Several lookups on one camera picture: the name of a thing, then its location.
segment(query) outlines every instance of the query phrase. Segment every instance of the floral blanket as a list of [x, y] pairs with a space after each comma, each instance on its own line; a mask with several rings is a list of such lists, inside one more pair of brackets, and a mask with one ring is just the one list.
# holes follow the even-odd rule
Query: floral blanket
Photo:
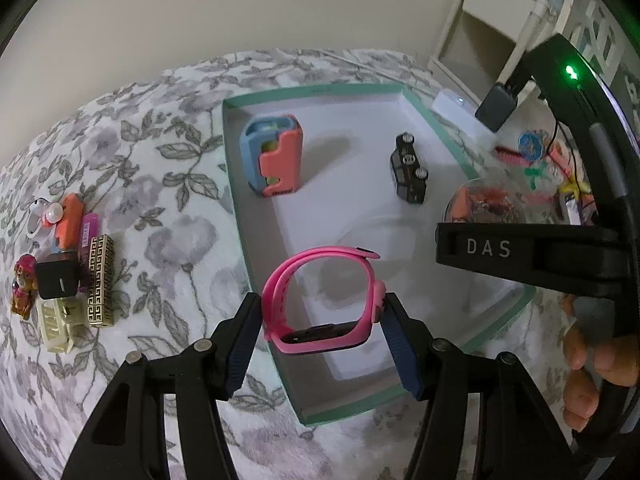
[[[401, 80], [431, 94], [416, 62], [379, 50], [271, 50], [167, 70], [105, 94], [39, 135], [0, 173], [0, 417], [34, 471], [58, 480], [87, 417], [127, 352], [180, 352], [233, 315], [248, 290], [222, 148], [222, 100], [281, 86]], [[422, 95], [426, 102], [427, 95]], [[445, 125], [480, 173], [503, 171]], [[35, 198], [78, 193], [116, 243], [116, 325], [84, 329], [70, 354], [48, 353], [37, 316], [9, 313], [12, 267], [47, 244], [25, 236]], [[516, 352], [559, 414], [566, 321], [555, 293], [539, 292], [484, 352]], [[474, 412], [461, 479], [471, 478]], [[402, 478], [424, 407], [403, 397], [348, 420], [305, 428], [289, 406], [260, 340], [246, 381], [219, 403], [240, 478]], [[166, 399], [174, 480], [184, 478], [175, 399]]]

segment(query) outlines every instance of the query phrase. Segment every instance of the white power strip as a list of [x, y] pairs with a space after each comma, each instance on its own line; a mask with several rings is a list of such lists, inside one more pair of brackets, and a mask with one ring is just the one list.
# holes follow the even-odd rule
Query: white power strip
[[431, 109], [457, 126], [485, 150], [494, 149], [498, 139], [489, 128], [476, 119], [475, 113], [478, 107], [474, 103], [447, 88], [438, 93]]

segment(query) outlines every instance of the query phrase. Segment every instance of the green light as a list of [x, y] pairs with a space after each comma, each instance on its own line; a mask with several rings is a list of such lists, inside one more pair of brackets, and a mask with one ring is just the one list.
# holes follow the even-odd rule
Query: green light
[[578, 75], [577, 73], [575, 73], [574, 67], [572, 67], [571, 65], [567, 65], [564, 70], [568, 73], [571, 79], [578, 79]]

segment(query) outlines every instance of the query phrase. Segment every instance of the pink smartwatch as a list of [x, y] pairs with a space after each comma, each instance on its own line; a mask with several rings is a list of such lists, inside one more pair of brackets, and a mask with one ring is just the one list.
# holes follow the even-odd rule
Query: pink smartwatch
[[[380, 256], [372, 251], [355, 247], [317, 247], [290, 257], [274, 271], [262, 290], [262, 319], [264, 338], [285, 354], [311, 354], [353, 348], [364, 343], [371, 334], [374, 323], [380, 319], [382, 301], [386, 293], [383, 282], [376, 280], [368, 258]], [[304, 264], [318, 258], [348, 258], [364, 267], [369, 286], [364, 312], [357, 321], [312, 326], [293, 330], [287, 326], [285, 303], [287, 289], [293, 274]]]

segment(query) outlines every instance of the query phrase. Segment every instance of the human hand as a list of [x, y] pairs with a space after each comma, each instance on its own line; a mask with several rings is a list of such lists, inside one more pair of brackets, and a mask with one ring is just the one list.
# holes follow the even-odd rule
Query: human hand
[[[562, 309], [573, 317], [575, 296], [567, 296]], [[564, 422], [573, 430], [582, 431], [598, 407], [600, 394], [589, 373], [584, 370], [588, 345], [577, 324], [564, 336], [564, 360], [571, 367], [564, 386]], [[593, 366], [607, 381], [619, 386], [636, 386], [640, 380], [638, 337], [629, 335], [610, 339], [593, 349]]]

